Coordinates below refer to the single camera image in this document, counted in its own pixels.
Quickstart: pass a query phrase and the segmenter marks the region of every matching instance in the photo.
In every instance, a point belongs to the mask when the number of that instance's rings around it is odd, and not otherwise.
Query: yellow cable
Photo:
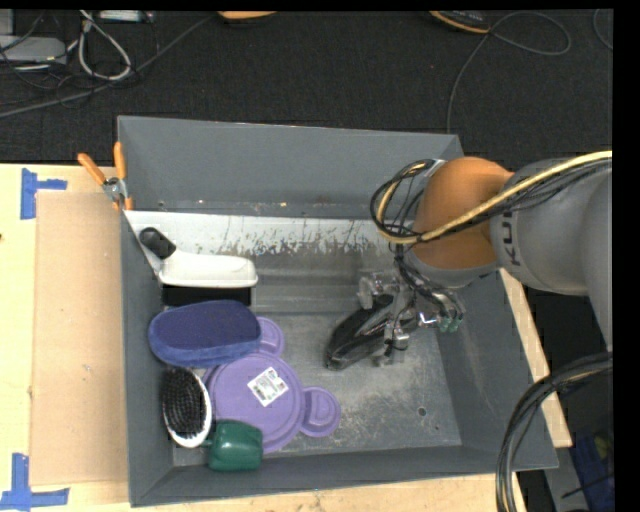
[[[549,178],[550,176],[554,176],[556,174],[564,172],[567,169],[570,169],[571,167],[575,167],[577,165],[582,165],[589,162],[594,162],[596,160],[602,160],[605,158],[612,158],[612,157],[613,157],[613,151],[599,151],[596,153],[590,153],[588,155],[572,158],[571,160],[567,160],[566,162],[563,162],[561,164],[555,165],[553,167],[549,167],[548,169],[521,181],[517,185],[511,188],[508,188],[507,190],[501,192],[500,194],[492,197],[488,201],[485,201],[484,203],[476,206],[475,208],[472,208],[467,213],[462,214],[460,217],[452,220],[451,222],[447,222],[446,224],[440,226],[439,228],[433,229],[431,231],[427,231],[426,233],[421,233],[420,235],[412,236],[409,238],[401,238],[401,237],[397,237],[397,236],[385,233],[382,230],[379,230],[379,231],[384,238],[386,238],[387,240],[395,244],[415,244],[418,242],[428,242],[430,240],[433,240],[434,238],[438,238],[439,236],[442,236],[444,233],[446,233],[447,231],[450,231],[451,229],[457,228],[458,226],[464,224],[465,222],[469,222],[474,217],[480,215],[481,213],[486,212],[487,210],[494,207],[496,204],[500,203],[501,201],[504,201],[508,197],[511,197],[512,195],[517,194],[521,190],[529,188],[532,185],[546,178]],[[378,211],[376,215],[376,218],[378,221],[382,222],[382,212],[384,211],[384,207],[386,207],[387,201],[391,197],[391,194],[393,193],[393,191],[398,187],[398,185],[399,185],[399,182],[394,183],[394,185],[390,187],[382,197],[382,200],[380,201],[380,206],[378,207]]]

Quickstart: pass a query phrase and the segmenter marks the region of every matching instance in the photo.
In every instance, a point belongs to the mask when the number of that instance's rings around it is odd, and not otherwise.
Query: white plastic object
[[[180,249],[162,261],[158,279],[167,285],[199,288],[249,288],[258,282],[255,265],[247,258]]]

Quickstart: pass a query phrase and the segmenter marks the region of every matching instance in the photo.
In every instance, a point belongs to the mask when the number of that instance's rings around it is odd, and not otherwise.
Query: green plastic object
[[[252,425],[221,420],[210,436],[210,443],[208,465],[214,471],[248,471],[260,467],[262,431]]]

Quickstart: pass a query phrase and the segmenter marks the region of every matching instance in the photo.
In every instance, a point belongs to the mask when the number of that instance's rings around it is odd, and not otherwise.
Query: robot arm
[[[380,234],[395,245],[393,277],[386,285],[361,280],[362,309],[335,329],[326,366],[339,370],[367,356],[390,364],[412,329],[455,330],[464,316],[456,290],[500,267],[524,285],[589,297],[611,351],[611,170],[610,151],[517,172],[476,157],[403,168],[371,201]],[[423,190],[388,221],[400,183],[419,175]]]
[[[500,209],[487,210],[493,215],[486,221],[416,244],[407,261],[445,288],[464,286],[502,267],[532,288],[587,296],[611,350],[611,152],[543,161],[515,173],[480,158],[449,161],[427,183],[413,230],[433,232],[553,169],[559,170],[513,194]]]

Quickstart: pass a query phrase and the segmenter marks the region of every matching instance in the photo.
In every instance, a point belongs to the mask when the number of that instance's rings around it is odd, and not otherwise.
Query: cardboard sheet
[[[119,215],[38,193],[32,485],[126,481]]]

